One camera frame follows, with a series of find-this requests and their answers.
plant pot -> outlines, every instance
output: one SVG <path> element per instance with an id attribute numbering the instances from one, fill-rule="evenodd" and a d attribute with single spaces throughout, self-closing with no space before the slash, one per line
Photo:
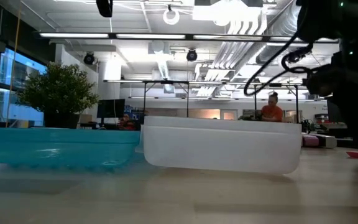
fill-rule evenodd
<path id="1" fill-rule="evenodd" d="M 79 114 L 44 113 L 44 123 L 47 128 L 76 129 L 79 119 Z"/>

orange shirt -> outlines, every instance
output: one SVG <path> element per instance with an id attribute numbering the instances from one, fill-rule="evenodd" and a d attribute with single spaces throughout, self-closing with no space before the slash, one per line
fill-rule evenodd
<path id="1" fill-rule="evenodd" d="M 262 114 L 266 118 L 277 118 L 277 122 L 283 121 L 283 110 L 281 110 L 281 108 L 279 108 L 278 106 L 275 106 L 273 108 L 270 106 L 264 106 L 262 108 Z"/>

white plastic bin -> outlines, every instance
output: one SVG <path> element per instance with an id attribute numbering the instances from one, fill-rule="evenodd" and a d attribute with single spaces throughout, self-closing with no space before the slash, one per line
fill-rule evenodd
<path id="1" fill-rule="evenodd" d="M 299 163 L 301 125 L 146 116 L 146 160 L 162 167 L 287 174 Z"/>

green plant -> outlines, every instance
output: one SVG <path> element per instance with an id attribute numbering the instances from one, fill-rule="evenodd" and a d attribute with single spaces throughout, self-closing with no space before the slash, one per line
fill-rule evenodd
<path id="1" fill-rule="evenodd" d="M 18 104 L 44 113 L 82 112 L 98 102 L 98 95 L 91 92 L 96 83 L 88 82 L 86 75 L 78 65 L 50 63 L 44 74 L 28 76 L 24 90 L 17 93 Z"/>

woman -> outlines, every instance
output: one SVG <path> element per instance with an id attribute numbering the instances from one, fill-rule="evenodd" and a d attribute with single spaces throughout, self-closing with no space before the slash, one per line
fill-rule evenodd
<path id="1" fill-rule="evenodd" d="M 283 110 L 277 106 L 278 94 L 273 93 L 268 97 L 268 105 L 262 108 L 262 121 L 282 122 Z"/>

